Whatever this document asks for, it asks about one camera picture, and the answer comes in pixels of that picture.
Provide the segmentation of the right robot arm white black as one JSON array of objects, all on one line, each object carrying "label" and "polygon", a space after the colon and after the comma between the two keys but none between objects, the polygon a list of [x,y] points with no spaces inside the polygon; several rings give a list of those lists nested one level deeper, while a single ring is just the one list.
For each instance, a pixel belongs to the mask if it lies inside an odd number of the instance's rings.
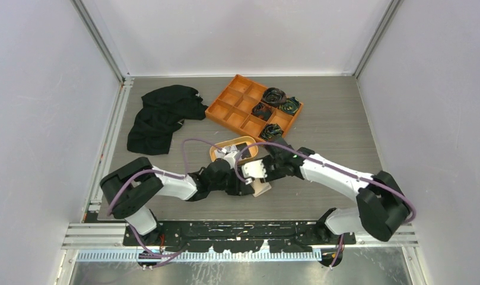
[{"label": "right robot arm white black", "polygon": [[263,158],[266,181],[293,176],[326,186],[354,202],[353,207],[330,208],[321,216],[317,235],[323,243],[331,244],[340,235],[360,231],[387,242],[416,216],[413,204],[388,172],[352,170],[309,148],[295,150],[282,137],[266,142],[264,148],[268,152]]}]

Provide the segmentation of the orange oval tray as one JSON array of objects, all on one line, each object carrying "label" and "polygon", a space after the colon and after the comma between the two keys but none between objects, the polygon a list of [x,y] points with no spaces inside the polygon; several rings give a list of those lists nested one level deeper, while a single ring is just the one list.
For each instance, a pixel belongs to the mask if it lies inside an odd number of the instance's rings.
[{"label": "orange oval tray", "polygon": [[[227,140],[223,142],[217,143],[219,148],[224,148],[226,153],[235,152],[235,151],[242,151],[244,148],[256,143],[256,140],[250,136],[243,136],[238,137],[232,140]],[[246,151],[243,152],[239,163],[247,163],[254,160],[259,152],[258,146],[253,146],[248,148]],[[213,162],[217,158],[223,158],[224,154],[221,153],[217,148],[211,147],[209,150],[211,161]]]}]

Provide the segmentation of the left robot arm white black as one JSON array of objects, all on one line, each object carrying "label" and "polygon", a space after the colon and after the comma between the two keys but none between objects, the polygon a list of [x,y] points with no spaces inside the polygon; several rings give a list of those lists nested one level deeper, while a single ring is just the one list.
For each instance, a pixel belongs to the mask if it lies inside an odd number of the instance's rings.
[{"label": "left robot arm white black", "polygon": [[156,195],[194,202],[205,199],[212,191],[224,191],[232,196],[255,193],[224,159],[216,159],[197,172],[181,175],[160,169],[148,158],[139,157],[106,175],[100,181],[100,188],[109,203],[107,213],[125,220],[147,245],[156,244],[161,237],[158,221],[146,205]]}]

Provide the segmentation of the black VIP credit card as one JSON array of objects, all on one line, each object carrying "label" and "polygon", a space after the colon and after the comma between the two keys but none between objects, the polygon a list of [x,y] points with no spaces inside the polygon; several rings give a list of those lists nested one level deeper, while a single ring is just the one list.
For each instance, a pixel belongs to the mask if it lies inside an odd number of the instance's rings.
[{"label": "black VIP credit card", "polygon": [[245,149],[245,151],[242,152],[242,154],[240,156],[240,160],[246,160],[246,159],[249,159],[249,158],[252,157],[252,154],[251,154],[250,150],[248,149],[248,143],[243,142],[243,143],[237,144],[236,147],[237,147],[237,150],[239,152],[241,152]]}]

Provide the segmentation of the beige card holder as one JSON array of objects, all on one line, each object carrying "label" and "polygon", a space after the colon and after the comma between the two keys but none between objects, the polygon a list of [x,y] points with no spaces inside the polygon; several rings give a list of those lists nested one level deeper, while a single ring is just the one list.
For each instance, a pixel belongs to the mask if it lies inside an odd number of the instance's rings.
[{"label": "beige card holder", "polygon": [[251,186],[254,190],[254,193],[252,194],[254,197],[258,197],[272,188],[269,182],[262,182],[260,179],[255,179],[251,183]]}]

